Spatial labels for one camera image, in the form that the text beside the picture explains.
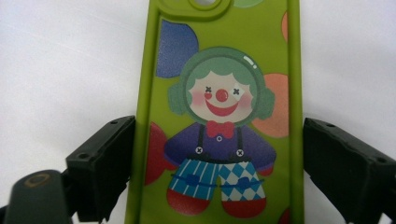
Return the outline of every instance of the white surface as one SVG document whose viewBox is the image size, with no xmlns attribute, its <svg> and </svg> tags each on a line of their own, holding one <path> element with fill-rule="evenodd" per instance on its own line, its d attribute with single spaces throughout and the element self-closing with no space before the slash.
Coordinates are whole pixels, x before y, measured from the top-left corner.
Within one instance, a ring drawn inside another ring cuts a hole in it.
<svg viewBox="0 0 396 224">
<path fill-rule="evenodd" d="M 135 114 L 147 0 L 0 1 L 0 206 Z M 304 115 L 396 159 L 396 2 L 301 0 Z M 109 223 L 122 223 L 126 193 Z M 305 223 L 343 223 L 305 177 Z"/>
</svg>

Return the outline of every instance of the phone case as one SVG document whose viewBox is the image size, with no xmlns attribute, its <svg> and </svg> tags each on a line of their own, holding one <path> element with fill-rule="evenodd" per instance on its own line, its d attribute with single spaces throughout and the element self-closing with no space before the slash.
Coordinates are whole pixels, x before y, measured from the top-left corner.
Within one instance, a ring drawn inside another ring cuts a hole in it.
<svg viewBox="0 0 396 224">
<path fill-rule="evenodd" d="M 304 223 L 298 10 L 150 0 L 126 223 Z"/>
</svg>

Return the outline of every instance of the cartoon clown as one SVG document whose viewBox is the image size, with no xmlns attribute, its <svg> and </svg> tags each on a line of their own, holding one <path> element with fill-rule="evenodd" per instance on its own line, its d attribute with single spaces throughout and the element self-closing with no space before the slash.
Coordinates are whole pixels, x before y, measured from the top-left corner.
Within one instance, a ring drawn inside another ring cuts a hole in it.
<svg viewBox="0 0 396 224">
<path fill-rule="evenodd" d="M 258 65 L 236 49 L 202 50 L 187 61 L 168 99 L 174 113 L 195 120 L 164 146 L 164 157 L 178 167 L 167 190 L 169 205 L 198 215 L 220 189 L 229 215 L 261 213 L 266 206 L 261 175 L 272 173 L 276 152 L 248 124 L 271 117 L 275 96 Z"/>
</svg>

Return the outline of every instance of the clown blue shirt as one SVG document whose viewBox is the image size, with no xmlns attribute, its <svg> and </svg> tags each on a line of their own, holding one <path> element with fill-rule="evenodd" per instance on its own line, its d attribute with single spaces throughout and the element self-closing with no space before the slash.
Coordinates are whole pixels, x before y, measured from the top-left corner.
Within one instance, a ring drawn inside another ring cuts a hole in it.
<svg viewBox="0 0 396 224">
<path fill-rule="evenodd" d="M 274 149 L 246 125 L 226 138 L 220 133 L 209 137 L 205 126 L 193 123 L 166 142 L 164 154 L 176 166 L 186 159 L 218 164 L 249 161 L 258 172 L 271 168 L 276 159 Z"/>
</svg>

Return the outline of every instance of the clown cheek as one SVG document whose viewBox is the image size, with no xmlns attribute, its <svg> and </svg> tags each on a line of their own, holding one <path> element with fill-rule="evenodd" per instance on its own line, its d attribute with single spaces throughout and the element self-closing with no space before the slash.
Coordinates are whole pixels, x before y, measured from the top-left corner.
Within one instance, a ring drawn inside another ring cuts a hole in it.
<svg viewBox="0 0 396 224">
<path fill-rule="evenodd" d="M 191 93 L 193 106 L 205 106 L 205 96 L 202 92 L 193 91 Z"/>
<path fill-rule="evenodd" d="M 240 109 L 249 109 L 251 110 L 251 95 L 244 94 L 241 99 L 239 100 L 239 107 Z"/>
</svg>

